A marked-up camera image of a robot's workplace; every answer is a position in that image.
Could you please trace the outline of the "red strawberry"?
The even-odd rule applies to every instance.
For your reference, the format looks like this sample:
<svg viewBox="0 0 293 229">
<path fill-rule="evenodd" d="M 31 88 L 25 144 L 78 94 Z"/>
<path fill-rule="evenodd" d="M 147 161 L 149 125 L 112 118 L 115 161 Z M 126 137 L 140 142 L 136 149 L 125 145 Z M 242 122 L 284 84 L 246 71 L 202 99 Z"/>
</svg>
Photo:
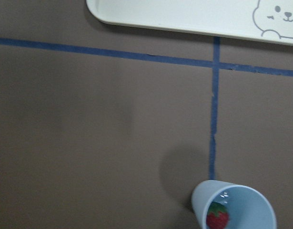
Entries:
<svg viewBox="0 0 293 229">
<path fill-rule="evenodd" d="M 225 229 L 229 222 L 229 213 L 225 205 L 212 202 L 208 208 L 206 225 L 210 229 Z"/>
</svg>

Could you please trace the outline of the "light blue plastic cup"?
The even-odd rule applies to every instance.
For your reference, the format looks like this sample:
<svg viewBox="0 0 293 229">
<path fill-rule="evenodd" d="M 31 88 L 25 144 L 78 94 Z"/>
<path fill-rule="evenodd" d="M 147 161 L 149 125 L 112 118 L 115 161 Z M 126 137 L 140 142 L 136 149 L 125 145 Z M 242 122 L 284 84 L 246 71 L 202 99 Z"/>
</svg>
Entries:
<svg viewBox="0 0 293 229">
<path fill-rule="evenodd" d="M 276 229 L 277 221 L 270 202 L 259 191 L 243 185 L 206 180 L 193 191 L 191 203 L 202 229 L 208 229 L 206 217 L 210 204 L 226 206 L 229 222 L 226 229 Z"/>
</svg>

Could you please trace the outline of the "cream bear tray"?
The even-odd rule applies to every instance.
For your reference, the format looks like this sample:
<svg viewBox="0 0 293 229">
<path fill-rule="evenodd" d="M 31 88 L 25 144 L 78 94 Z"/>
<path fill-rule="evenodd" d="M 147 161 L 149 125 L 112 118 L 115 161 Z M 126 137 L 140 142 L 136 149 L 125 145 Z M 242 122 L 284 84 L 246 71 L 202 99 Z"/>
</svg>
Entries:
<svg viewBox="0 0 293 229">
<path fill-rule="evenodd" d="M 293 46 L 293 0 L 88 0 L 111 25 Z"/>
</svg>

